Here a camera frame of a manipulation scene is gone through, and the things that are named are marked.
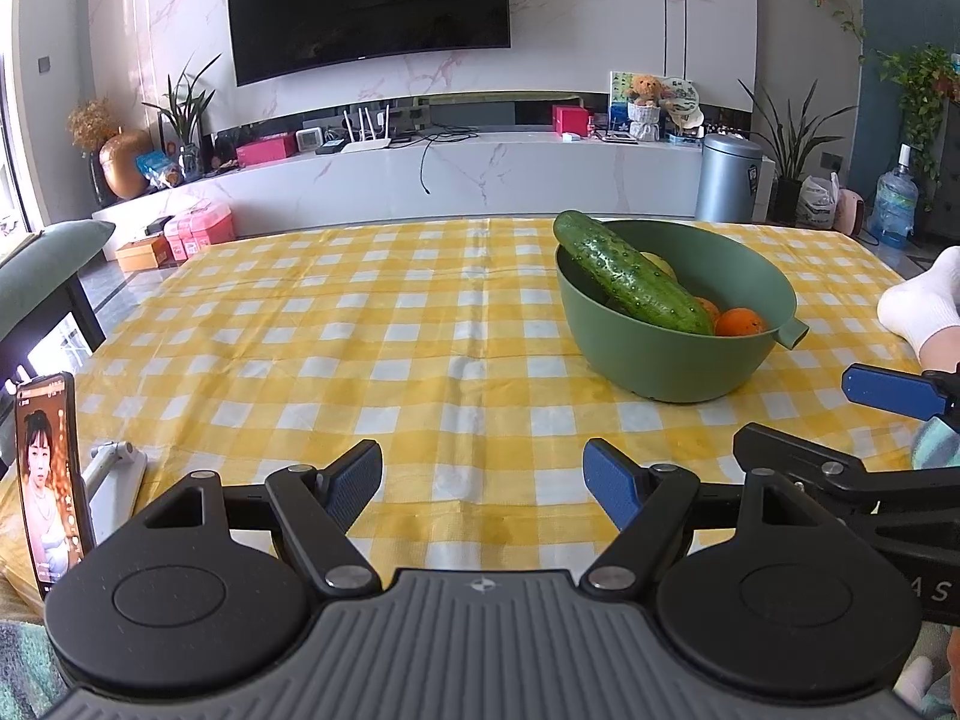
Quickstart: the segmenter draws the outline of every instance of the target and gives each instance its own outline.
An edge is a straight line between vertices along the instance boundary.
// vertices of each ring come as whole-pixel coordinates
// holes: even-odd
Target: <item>green fruit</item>
[[[713,335],[713,322],[697,299],[603,224],[579,211],[564,211],[554,220],[553,233],[627,316],[668,330]]]
[[[674,269],[671,268],[670,263],[662,257],[658,257],[655,254],[651,254],[649,251],[640,252],[641,255],[646,257],[650,262],[656,265],[661,271],[670,276],[674,281],[677,280],[677,274]]]

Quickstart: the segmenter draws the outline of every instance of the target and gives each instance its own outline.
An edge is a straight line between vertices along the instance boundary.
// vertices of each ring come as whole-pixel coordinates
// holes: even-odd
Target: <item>teddy bear in basket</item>
[[[659,141],[661,81],[656,76],[634,76],[627,93],[630,135],[635,141]]]

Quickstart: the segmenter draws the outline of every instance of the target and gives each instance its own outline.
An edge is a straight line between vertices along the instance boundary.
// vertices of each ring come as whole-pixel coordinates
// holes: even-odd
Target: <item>green cushion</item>
[[[0,340],[64,281],[88,264],[113,234],[109,221],[62,221],[0,266]]]

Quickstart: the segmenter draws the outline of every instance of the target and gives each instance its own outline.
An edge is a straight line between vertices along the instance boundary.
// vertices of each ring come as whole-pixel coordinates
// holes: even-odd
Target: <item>white marble tv cabinet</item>
[[[104,248],[142,238],[144,227],[203,199],[229,204],[237,235],[410,218],[594,215],[693,218],[700,150],[668,143],[563,143],[552,132],[497,132],[459,143],[385,151],[301,154],[117,203],[94,218],[116,231]],[[421,186],[421,160],[424,184]],[[774,164],[765,160],[755,220],[766,215]]]

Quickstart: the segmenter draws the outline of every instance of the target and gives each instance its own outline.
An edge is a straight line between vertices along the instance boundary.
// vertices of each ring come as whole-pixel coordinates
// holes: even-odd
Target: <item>golden apple-shaped vase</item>
[[[147,179],[136,167],[136,158],[154,150],[150,135],[142,129],[121,129],[100,149],[100,164],[113,193],[132,200],[147,191]]]

